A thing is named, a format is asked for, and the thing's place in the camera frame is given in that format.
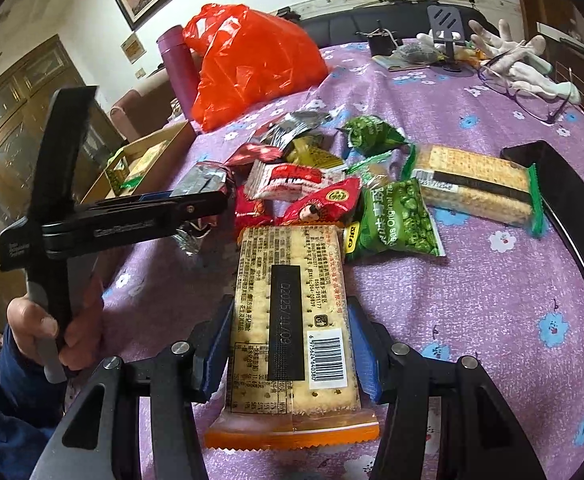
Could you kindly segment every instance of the red plastic bag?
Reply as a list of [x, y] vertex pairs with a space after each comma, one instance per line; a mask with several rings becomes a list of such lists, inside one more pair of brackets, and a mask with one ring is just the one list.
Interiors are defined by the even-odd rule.
[[192, 117], [209, 132], [261, 101], [319, 84], [328, 69], [318, 47], [294, 23], [245, 5], [207, 4], [183, 29], [203, 56]]

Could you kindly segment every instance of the green peas package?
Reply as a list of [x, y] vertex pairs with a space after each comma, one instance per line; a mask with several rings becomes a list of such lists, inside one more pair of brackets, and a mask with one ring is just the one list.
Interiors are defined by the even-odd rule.
[[417, 179], [363, 189], [361, 195], [361, 219], [345, 231], [345, 261], [388, 250], [445, 256]]
[[347, 145], [364, 156], [378, 155], [405, 144], [405, 132], [374, 115], [348, 120], [341, 128], [347, 134]]

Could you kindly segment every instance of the blue sleeve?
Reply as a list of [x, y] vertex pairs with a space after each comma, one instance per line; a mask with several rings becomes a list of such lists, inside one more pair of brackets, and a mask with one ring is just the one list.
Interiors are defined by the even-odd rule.
[[51, 428], [63, 415], [65, 391], [66, 383], [48, 383], [43, 367], [19, 352], [6, 327], [0, 352], [0, 411], [36, 428]]

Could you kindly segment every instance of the wooden cabinet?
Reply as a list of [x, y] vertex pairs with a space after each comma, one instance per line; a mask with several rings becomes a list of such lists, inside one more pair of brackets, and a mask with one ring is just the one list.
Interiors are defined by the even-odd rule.
[[[54, 92], [83, 80], [58, 37], [46, 41], [0, 76], [0, 232], [22, 217], [30, 203], [43, 130]], [[124, 139], [93, 104], [72, 193], [83, 198]], [[8, 301], [25, 291], [24, 273], [0, 273], [0, 330]]]

